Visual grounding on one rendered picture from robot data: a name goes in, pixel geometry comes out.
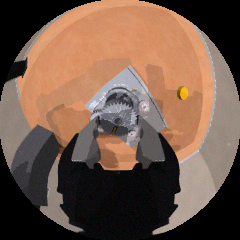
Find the yellow short cylinder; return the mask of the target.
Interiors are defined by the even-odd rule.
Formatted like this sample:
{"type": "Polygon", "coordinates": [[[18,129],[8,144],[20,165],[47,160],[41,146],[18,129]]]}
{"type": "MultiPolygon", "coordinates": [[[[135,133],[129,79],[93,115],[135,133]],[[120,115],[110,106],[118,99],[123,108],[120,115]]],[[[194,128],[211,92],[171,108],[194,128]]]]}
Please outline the yellow short cylinder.
{"type": "Polygon", "coordinates": [[[177,90],[177,95],[179,98],[185,100],[188,97],[188,90],[186,87],[180,86],[177,90]]]}

